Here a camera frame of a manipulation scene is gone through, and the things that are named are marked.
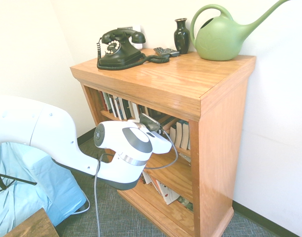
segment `gray carpet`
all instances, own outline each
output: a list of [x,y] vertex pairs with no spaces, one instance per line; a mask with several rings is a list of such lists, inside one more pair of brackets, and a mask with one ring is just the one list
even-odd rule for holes
[[[97,157],[103,150],[95,147],[92,140],[82,145],[85,154]],[[93,193],[94,179],[73,172],[79,186],[90,201],[90,209],[82,214],[72,215],[56,227],[60,237],[96,237],[97,222]],[[101,237],[165,237],[134,207],[122,199],[110,186],[98,182],[97,198]],[[275,237],[270,232],[245,219],[238,213],[226,228],[222,237]]]

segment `green watering can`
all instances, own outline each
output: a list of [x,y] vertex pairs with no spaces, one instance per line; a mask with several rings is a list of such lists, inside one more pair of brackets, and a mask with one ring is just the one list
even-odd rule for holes
[[[244,40],[259,26],[277,7],[289,0],[279,0],[263,16],[248,25],[233,21],[230,13],[222,6],[210,4],[197,11],[190,24],[190,39],[198,54],[203,59],[226,61],[236,57]],[[207,9],[217,9],[221,15],[208,20],[194,36],[194,26],[200,13]]]

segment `telephone handset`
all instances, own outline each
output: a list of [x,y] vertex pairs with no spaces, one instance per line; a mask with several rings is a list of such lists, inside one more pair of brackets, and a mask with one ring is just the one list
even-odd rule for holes
[[[166,63],[170,59],[157,55],[145,56],[140,50],[134,48],[129,42],[145,43],[143,33],[130,29],[116,29],[105,33],[97,43],[97,68],[102,70],[123,70],[138,66],[146,61],[153,63]],[[105,56],[101,58],[100,41],[107,44]]]

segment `blue fabric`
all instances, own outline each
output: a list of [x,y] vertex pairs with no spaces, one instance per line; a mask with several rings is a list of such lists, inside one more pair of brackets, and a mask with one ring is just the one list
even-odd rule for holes
[[[38,183],[34,186],[15,181],[0,192],[0,237],[42,207],[56,226],[86,202],[72,173],[36,148],[1,144],[0,174]],[[12,181],[2,179],[6,185]]]

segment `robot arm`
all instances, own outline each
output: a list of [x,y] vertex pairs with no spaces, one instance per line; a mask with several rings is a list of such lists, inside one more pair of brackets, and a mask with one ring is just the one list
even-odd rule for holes
[[[42,102],[0,96],[0,144],[15,142],[48,153],[57,163],[95,175],[98,160],[83,154],[77,144],[75,124],[64,110]],[[111,186],[135,187],[152,152],[162,154],[171,143],[147,128],[129,121],[100,123],[95,145],[116,152],[110,163],[100,163],[97,177]]]

